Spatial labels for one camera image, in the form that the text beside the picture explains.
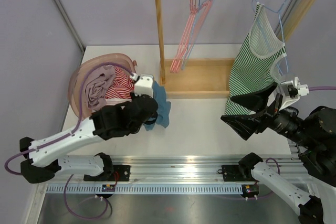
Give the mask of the teal blue tank top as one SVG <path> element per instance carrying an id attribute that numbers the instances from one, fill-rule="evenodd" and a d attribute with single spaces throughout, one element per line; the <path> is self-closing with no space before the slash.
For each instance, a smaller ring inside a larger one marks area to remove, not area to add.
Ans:
<path id="1" fill-rule="evenodd" d="M 170 123 L 169 113 L 171 110 L 171 102 L 167 100 L 166 90 L 156 81 L 153 83 L 154 99 L 158 104 L 158 117 L 156 124 L 167 128 Z"/>

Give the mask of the red white striped tank top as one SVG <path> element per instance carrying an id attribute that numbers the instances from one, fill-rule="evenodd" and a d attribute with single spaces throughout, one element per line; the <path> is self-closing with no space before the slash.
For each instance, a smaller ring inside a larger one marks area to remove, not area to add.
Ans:
<path id="1" fill-rule="evenodd" d="M 131 92 L 134 90 L 133 80 L 123 71 L 122 68 L 114 66 L 115 78 L 108 88 L 104 98 L 107 105 L 130 102 Z"/>

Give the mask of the green white striped tank top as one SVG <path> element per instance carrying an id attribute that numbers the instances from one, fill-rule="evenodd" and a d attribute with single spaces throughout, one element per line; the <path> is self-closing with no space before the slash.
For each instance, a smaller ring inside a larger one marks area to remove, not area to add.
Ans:
<path id="1" fill-rule="evenodd" d="M 285 43 L 278 39 L 266 8 L 257 3 L 253 24 L 243 41 L 229 75 L 229 98 L 225 115 L 248 115 L 252 111 L 233 102 L 232 97 L 260 91 L 280 83 L 278 64 L 287 56 Z"/>

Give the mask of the mauve pink tank top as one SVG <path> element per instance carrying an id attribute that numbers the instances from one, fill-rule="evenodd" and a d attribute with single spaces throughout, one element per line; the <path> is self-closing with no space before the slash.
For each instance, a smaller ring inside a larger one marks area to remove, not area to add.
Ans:
<path id="1" fill-rule="evenodd" d="M 99 110 L 106 105 L 104 98 L 107 90 L 112 86 L 116 70 L 114 66 L 101 66 L 94 70 L 87 78 L 83 88 L 83 102 L 91 110 Z"/>

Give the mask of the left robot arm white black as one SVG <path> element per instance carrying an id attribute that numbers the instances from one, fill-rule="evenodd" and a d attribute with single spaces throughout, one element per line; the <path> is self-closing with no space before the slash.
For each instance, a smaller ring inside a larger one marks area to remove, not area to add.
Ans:
<path id="1" fill-rule="evenodd" d="M 85 181 L 109 181 L 115 177 L 109 155 L 84 157 L 72 156 L 70 152 L 136 134 L 142 125 L 155 123 L 157 110 L 157 102 L 142 95 L 130 102 L 106 105 L 79 125 L 42 140 L 24 137 L 20 140 L 20 151 L 25 156 L 20 173 L 31 184 L 47 182 L 57 175 L 83 175 Z"/>

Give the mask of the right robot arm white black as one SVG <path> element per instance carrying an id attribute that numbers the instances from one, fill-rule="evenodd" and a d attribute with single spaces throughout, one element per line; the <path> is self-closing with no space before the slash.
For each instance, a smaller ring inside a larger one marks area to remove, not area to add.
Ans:
<path id="1" fill-rule="evenodd" d="M 297 112 L 281 108 L 280 93 L 271 105 L 267 104 L 276 87 L 272 83 L 260 91 L 232 97 L 234 103 L 253 114 L 223 115 L 221 119 L 244 140 L 271 129 L 306 148 L 298 157 L 319 194 L 310 195 L 294 186 L 255 153 L 238 162 L 239 176 L 265 184 L 293 209 L 300 223 L 335 223 L 335 109 L 319 106 L 303 120 Z"/>

